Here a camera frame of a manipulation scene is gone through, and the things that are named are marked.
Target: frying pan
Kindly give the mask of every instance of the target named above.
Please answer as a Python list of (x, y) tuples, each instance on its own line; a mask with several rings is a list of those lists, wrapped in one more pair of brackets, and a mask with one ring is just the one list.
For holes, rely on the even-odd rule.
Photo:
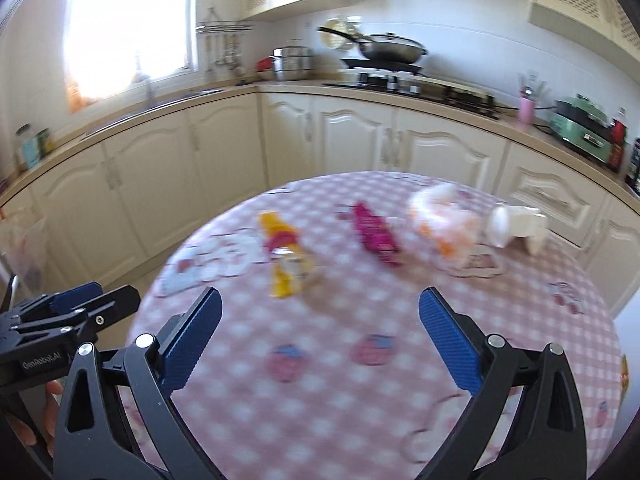
[(372, 61), (393, 61), (411, 64), (418, 61), (421, 56), (427, 55), (427, 51), (422, 44), (408, 38), (401, 38), (391, 32), (364, 36), (357, 32), (348, 34), (328, 27), (318, 27), (318, 31), (336, 34), (353, 41), (353, 43), (357, 43), (362, 55)]

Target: green appliance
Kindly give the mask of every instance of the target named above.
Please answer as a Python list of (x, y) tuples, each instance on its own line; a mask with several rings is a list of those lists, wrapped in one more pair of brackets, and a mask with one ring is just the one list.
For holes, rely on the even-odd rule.
[(549, 127), (575, 151), (606, 164), (612, 142), (607, 116), (586, 97), (567, 97), (556, 101), (556, 113)]

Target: faucet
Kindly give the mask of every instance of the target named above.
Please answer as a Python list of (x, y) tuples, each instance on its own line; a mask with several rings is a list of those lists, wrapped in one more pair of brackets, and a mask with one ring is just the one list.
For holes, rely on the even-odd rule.
[(133, 77), (133, 83), (145, 83), (145, 110), (149, 110), (156, 105), (156, 94), (154, 92), (154, 87), (151, 84), (151, 76), (149, 74), (145, 74), (138, 70), (136, 75)]
[(156, 105), (156, 94), (154, 92), (154, 86), (151, 84), (151, 76), (145, 74), (143, 81), (145, 82), (146, 89), (146, 104), (147, 110), (153, 108)]

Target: window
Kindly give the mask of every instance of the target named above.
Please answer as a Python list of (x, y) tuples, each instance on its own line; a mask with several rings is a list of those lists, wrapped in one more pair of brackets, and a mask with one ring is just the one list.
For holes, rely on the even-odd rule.
[(65, 65), (72, 111), (192, 65), (192, 0), (68, 0)]

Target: pink cup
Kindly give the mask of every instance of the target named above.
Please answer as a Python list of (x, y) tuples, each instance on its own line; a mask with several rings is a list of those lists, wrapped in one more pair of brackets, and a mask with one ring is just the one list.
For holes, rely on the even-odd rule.
[(518, 118), (521, 123), (533, 124), (533, 119), (536, 116), (536, 102), (526, 97), (520, 98), (520, 110), (518, 111)]

